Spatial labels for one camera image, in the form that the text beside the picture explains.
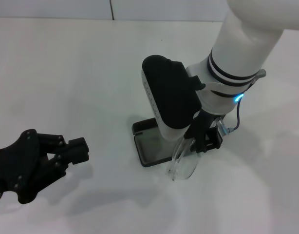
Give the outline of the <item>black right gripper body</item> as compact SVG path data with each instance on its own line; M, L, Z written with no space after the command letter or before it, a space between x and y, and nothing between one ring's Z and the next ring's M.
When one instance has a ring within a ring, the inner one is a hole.
M184 139L194 138L196 140L205 140L206 131L210 128L214 118L214 115L201 110L185 132Z

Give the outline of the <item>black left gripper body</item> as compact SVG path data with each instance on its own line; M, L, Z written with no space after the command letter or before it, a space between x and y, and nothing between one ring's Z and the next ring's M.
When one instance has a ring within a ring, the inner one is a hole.
M21 204L32 202L37 194L66 175L48 170L48 154L39 150L35 129L24 131L15 143L0 149L0 198L14 192Z

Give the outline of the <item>black glasses case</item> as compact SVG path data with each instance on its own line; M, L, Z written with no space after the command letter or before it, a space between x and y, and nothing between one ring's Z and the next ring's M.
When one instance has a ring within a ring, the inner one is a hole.
M219 149L222 144L222 137L217 128L217 145ZM135 146L143 167L151 167L171 161L172 153L177 142L165 140L159 131L155 118L136 122L132 125Z

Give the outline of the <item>clear white glasses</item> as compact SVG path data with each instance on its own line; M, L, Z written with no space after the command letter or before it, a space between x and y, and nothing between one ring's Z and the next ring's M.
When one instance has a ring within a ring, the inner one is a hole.
M172 159L167 166L166 174L173 180L189 179L196 169L198 154L191 147L195 139L181 137L172 153Z

